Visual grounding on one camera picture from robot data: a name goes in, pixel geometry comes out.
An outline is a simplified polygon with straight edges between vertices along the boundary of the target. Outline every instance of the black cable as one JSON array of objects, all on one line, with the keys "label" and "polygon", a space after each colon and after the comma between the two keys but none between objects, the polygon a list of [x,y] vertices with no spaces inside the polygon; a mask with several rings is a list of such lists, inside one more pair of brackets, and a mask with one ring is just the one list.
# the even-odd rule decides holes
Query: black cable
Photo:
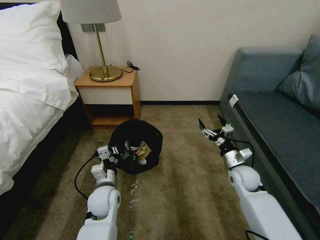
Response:
[{"label": "black cable", "polygon": [[131,70],[130,72],[128,72],[128,71],[126,71],[126,70],[123,70],[123,69],[121,69],[121,70],[124,71],[124,72],[127,72],[127,73],[131,73],[131,72],[133,72],[133,70],[136,70],[136,71],[139,71],[139,70],[140,70],[140,68],[134,66],[130,61],[127,62],[127,65],[128,65],[128,67],[131,67],[131,68],[132,68],[132,70]]},{"label": "black cable", "polygon": [[255,235],[263,240],[269,240],[268,238],[256,233],[256,232],[253,232],[253,231],[250,231],[250,230],[245,230],[244,233],[246,234],[246,237],[247,237],[247,240],[251,240],[250,237],[249,237],[249,233],[251,233],[252,235]]},{"label": "black cable", "polygon": [[228,137],[224,137],[224,138],[225,138],[225,139],[228,139],[228,140],[230,140],[230,141],[233,141],[233,142],[246,143],[246,144],[248,144],[248,145],[252,148],[252,161],[251,161],[251,167],[253,168],[253,160],[254,160],[254,147],[253,147],[253,145],[252,145],[250,142],[247,142],[247,141],[235,140],[235,139],[228,138]]},{"label": "black cable", "polygon": [[94,152],[93,156],[91,158],[89,158],[83,165],[82,167],[79,169],[79,171],[77,172],[76,174],[76,177],[74,178],[74,187],[75,189],[77,190],[78,193],[80,193],[86,200],[88,200],[88,197],[79,190],[78,186],[77,186],[77,178],[78,178],[78,175],[79,173],[81,172],[81,170],[88,164],[88,162],[90,162],[92,159],[94,159],[95,157],[97,157],[98,154],[97,152]]}]

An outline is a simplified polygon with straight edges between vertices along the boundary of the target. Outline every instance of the trash bag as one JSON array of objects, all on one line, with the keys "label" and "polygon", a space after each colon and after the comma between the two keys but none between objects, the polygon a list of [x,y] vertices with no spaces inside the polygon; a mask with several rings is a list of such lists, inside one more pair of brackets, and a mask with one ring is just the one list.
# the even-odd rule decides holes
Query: trash bag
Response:
[{"label": "trash bag", "polygon": [[[154,168],[159,163],[162,139],[161,132],[145,121],[132,119],[123,122],[113,131],[109,141],[109,147],[116,146],[119,152],[115,167],[129,174],[138,174]],[[144,165],[140,164],[139,156],[130,149],[139,147],[142,142],[151,150],[145,158]]]}]

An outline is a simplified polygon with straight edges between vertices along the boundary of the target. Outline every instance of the brass lamp base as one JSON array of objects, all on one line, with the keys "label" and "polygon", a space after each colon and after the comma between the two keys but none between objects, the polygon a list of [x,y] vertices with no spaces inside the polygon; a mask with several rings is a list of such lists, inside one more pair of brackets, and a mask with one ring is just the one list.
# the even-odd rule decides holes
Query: brass lamp base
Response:
[{"label": "brass lamp base", "polygon": [[115,66],[101,66],[90,71],[90,78],[96,82],[111,82],[121,76],[122,70]]}]

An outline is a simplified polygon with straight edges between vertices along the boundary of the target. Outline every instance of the gray sofa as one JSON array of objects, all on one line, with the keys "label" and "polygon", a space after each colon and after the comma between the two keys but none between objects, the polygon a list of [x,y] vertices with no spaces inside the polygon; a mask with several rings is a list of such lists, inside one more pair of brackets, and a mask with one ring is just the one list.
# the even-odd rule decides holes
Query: gray sofa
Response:
[{"label": "gray sofa", "polygon": [[[239,49],[219,107],[234,139],[253,144],[266,190],[309,240],[320,239],[320,117],[277,92],[299,68],[301,54],[298,48]],[[234,108],[230,93],[239,98]]]}]

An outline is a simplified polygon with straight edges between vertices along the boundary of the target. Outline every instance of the lamp shade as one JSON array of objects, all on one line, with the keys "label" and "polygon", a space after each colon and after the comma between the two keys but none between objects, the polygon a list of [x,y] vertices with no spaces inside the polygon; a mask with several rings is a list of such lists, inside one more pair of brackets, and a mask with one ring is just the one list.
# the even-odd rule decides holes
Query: lamp shade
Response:
[{"label": "lamp shade", "polygon": [[60,0],[63,20],[68,23],[110,23],[121,19],[117,0]]}]

